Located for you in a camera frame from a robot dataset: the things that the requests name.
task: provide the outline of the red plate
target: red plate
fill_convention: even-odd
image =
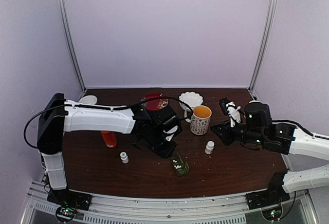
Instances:
[[[145,101],[145,100],[148,100],[151,98],[162,97],[162,96],[163,95],[161,93],[151,93],[151,94],[147,94],[145,97],[143,97],[141,99],[141,101]],[[159,99],[159,100],[153,100],[153,101],[146,102],[143,104],[145,109],[150,110],[150,111],[158,111],[160,109],[163,109],[167,105],[168,105],[168,99],[166,99],[166,98]]]

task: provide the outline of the ventilation grille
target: ventilation grille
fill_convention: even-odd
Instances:
[[[88,224],[151,224],[156,222],[136,222],[136,221],[118,221],[109,219],[106,217],[94,217],[85,215],[83,219],[84,223]],[[213,221],[200,221],[200,222],[175,222],[175,223],[182,223],[182,224],[246,224],[246,217],[245,215],[233,216],[233,217],[226,217],[220,218]]]
[[[34,208],[36,210],[40,210],[40,211],[43,211],[43,212],[46,212],[46,213],[49,213],[49,214],[54,214],[55,211],[56,211],[56,208],[54,208],[52,206],[49,206],[49,205],[46,205],[46,204],[39,203],[39,202],[35,203]]]

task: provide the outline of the mug handle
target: mug handle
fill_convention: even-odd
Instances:
[[[187,112],[190,111],[188,108],[184,110],[184,118],[187,123],[191,123],[191,119],[187,118]]]

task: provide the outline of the white bottle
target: white bottle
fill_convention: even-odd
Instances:
[[[210,155],[214,149],[215,143],[213,141],[209,141],[207,143],[206,149],[205,149],[205,153]]]
[[[128,159],[128,156],[127,156],[126,152],[121,152],[120,153],[120,158],[121,158],[122,163],[124,163],[124,164],[129,162],[129,159]]]

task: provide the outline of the table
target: table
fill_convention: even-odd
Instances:
[[[251,96],[246,89],[89,89],[87,95],[98,97],[100,105],[134,104],[149,93],[160,92],[178,97],[182,92],[195,91],[204,97],[204,105],[212,109],[210,125],[228,119],[222,114],[218,100],[227,97],[244,107]],[[173,100],[169,104],[179,116],[183,110]],[[186,198],[235,194],[267,188],[275,172],[286,170],[280,154],[250,151],[238,142],[224,146],[211,131],[193,135],[189,124],[182,122],[183,131],[174,141],[190,171],[177,177],[171,161],[152,152],[132,146],[133,135],[117,134],[116,148],[107,148],[100,132],[66,133],[63,156],[70,189],[96,194],[139,198]],[[211,155],[204,153],[206,143],[215,141]],[[120,153],[127,152],[129,163],[123,164]]]

